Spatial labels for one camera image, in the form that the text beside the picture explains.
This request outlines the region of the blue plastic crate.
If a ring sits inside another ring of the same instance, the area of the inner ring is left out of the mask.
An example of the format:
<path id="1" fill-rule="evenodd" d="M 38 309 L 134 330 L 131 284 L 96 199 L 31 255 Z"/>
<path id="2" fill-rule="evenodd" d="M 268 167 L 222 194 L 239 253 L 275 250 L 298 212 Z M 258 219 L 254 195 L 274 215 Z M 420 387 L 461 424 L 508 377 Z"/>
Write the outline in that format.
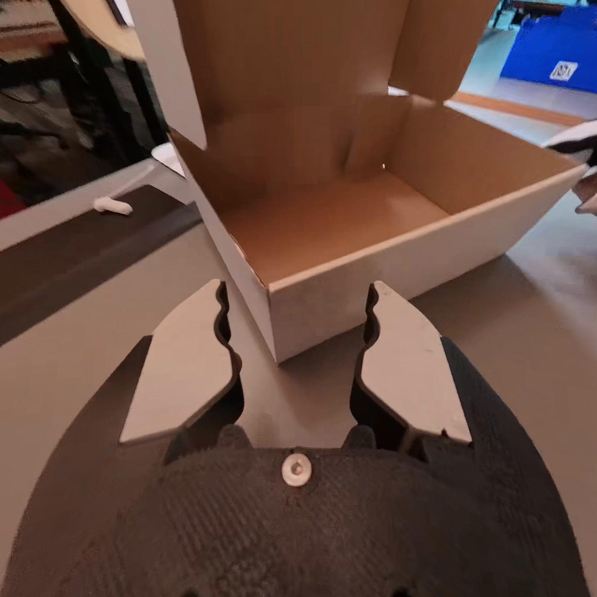
<path id="1" fill-rule="evenodd" d="M 523 22 L 500 78 L 596 94 L 596 5 Z"/>

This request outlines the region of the person's right hand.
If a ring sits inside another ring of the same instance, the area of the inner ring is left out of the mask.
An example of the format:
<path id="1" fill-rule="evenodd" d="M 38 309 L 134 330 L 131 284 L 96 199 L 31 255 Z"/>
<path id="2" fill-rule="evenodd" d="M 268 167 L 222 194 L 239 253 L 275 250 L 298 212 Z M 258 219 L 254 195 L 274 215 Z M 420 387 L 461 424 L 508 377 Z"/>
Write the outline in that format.
<path id="1" fill-rule="evenodd" d="M 576 214 L 596 215 L 596 170 L 583 177 L 572 189 L 580 201 L 575 209 Z"/>

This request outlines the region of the black rectangular pad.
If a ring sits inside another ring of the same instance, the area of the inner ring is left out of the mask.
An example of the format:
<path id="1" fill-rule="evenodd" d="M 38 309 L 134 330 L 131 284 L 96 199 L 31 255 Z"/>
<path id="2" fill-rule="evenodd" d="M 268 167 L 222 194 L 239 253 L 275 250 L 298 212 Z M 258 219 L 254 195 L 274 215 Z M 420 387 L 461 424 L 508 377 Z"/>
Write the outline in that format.
<path id="1" fill-rule="evenodd" d="M 201 221 L 201 215 L 194 202 L 185 204 L 150 184 L 118 195 L 117 200 L 131 206 L 130 219 L 144 223 L 164 219 L 173 214 L 193 222 Z"/>

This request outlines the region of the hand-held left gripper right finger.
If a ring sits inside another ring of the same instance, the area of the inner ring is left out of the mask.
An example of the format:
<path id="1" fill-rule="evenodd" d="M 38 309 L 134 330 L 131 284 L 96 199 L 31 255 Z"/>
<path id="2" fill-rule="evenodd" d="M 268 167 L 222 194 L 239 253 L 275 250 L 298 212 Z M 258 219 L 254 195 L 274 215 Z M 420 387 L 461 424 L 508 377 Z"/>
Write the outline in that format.
<path id="1" fill-rule="evenodd" d="M 381 451 L 420 451 L 424 439 L 472 446 L 442 336 L 384 282 L 369 285 L 363 346 L 349 409 Z"/>

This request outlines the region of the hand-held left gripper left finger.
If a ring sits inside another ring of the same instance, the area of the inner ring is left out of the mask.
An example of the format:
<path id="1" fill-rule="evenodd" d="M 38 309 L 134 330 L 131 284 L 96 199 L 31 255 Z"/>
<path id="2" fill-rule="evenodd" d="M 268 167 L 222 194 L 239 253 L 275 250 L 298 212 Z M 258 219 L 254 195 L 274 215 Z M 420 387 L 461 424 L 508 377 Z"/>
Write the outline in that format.
<path id="1" fill-rule="evenodd" d="M 213 447 L 243 413 L 226 283 L 213 279 L 155 328 L 119 442 L 172 437 L 168 451 Z"/>

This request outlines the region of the orange edged table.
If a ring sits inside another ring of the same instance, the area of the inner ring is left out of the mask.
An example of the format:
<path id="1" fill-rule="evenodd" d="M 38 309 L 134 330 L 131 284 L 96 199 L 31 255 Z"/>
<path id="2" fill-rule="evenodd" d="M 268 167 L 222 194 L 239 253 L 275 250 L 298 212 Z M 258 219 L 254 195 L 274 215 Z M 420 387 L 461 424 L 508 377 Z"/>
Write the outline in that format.
<path id="1" fill-rule="evenodd" d="M 473 106 L 475 108 L 493 110 L 503 114 L 519 116 L 522 118 L 542 121 L 545 123 L 552 123 L 562 126 L 574 126 L 584 123 L 585 120 L 578 116 L 557 113 L 546 109 L 535 108 L 510 101 L 496 100 L 483 95 L 468 94 L 463 92 L 456 92 L 451 98 L 451 101 Z"/>

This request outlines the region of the red bin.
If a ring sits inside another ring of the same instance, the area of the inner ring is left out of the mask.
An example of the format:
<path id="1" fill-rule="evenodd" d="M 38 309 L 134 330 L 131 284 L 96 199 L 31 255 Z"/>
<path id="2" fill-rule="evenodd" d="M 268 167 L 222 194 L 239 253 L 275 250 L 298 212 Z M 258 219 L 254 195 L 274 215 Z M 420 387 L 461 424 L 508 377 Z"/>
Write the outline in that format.
<path id="1" fill-rule="evenodd" d="M 23 200 L 17 196 L 10 187 L 3 181 L 0 181 L 0 219 L 3 220 L 27 208 Z"/>

